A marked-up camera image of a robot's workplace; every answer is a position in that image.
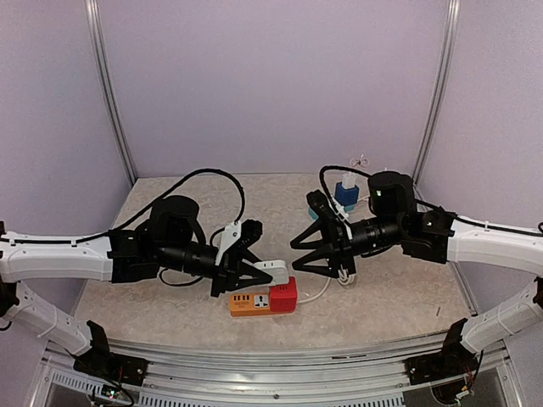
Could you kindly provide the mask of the orange power strip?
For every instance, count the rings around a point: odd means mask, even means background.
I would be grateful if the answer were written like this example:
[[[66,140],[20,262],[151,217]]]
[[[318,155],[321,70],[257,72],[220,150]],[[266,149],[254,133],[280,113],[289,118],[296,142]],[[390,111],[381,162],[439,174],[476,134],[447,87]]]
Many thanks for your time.
[[[233,294],[229,300],[229,312],[232,318],[262,317],[289,315],[295,308],[288,310],[272,310],[271,300],[265,293]]]

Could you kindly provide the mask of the white power adapter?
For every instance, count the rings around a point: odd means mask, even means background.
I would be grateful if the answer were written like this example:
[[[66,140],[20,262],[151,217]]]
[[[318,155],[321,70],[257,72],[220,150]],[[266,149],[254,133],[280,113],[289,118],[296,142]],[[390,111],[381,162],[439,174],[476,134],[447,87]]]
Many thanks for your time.
[[[263,271],[271,277],[271,281],[266,283],[268,287],[286,285],[289,283],[289,271],[284,260],[265,260],[253,263],[253,266],[260,271]]]

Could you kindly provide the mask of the red cube socket adapter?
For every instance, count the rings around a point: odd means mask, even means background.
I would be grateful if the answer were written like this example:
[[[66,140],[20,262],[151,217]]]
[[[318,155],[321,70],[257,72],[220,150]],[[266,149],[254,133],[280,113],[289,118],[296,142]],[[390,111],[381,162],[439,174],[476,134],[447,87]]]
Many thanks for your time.
[[[270,310],[273,314],[294,313],[298,302],[298,289],[294,276],[287,284],[269,287]]]

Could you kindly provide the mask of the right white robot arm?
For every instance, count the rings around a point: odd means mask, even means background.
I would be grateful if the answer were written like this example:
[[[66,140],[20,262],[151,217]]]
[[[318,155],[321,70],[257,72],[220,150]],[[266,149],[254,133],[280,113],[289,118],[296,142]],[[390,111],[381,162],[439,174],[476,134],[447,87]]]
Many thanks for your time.
[[[482,315],[453,324],[434,357],[434,369],[452,376],[467,358],[488,345],[542,321],[542,232],[463,218],[415,196],[413,180],[397,171],[367,176],[372,218],[351,222],[326,186],[309,192],[316,220],[290,246],[306,254],[295,270],[338,279],[355,274],[355,257],[381,254],[394,246],[429,262],[496,265],[535,275],[520,293]]]

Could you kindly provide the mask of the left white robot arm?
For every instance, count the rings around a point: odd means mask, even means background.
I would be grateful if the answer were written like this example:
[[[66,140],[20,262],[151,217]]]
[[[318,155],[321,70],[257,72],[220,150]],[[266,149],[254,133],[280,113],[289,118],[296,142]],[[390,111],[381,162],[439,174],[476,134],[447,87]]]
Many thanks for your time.
[[[210,279],[213,297],[272,282],[263,262],[249,251],[262,234],[258,220],[227,225],[215,248],[206,242],[198,214],[199,206],[191,198],[170,196],[153,203],[149,218],[136,229],[110,230],[102,237],[30,240],[2,231],[2,318],[57,343],[98,375],[113,376],[119,360],[109,350],[104,329],[92,321],[80,322],[37,297],[25,281],[81,278],[133,283],[170,269]]]

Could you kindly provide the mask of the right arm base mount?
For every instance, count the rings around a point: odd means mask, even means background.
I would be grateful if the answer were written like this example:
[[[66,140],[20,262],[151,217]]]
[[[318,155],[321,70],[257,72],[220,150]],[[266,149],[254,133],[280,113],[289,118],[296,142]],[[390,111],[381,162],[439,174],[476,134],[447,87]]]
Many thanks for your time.
[[[463,318],[451,325],[438,352],[411,357],[405,361],[411,385],[435,382],[477,370],[477,353],[461,345],[462,328],[466,323],[467,318]]]

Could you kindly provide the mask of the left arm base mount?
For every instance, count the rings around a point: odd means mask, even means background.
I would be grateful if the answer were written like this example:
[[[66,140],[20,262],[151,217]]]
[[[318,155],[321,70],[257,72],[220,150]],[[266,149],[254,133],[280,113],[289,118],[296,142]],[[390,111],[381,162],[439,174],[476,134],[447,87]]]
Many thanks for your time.
[[[91,333],[91,348],[82,355],[74,356],[74,369],[119,384],[142,386],[148,361],[112,352],[105,330],[93,321],[88,321],[87,326]]]

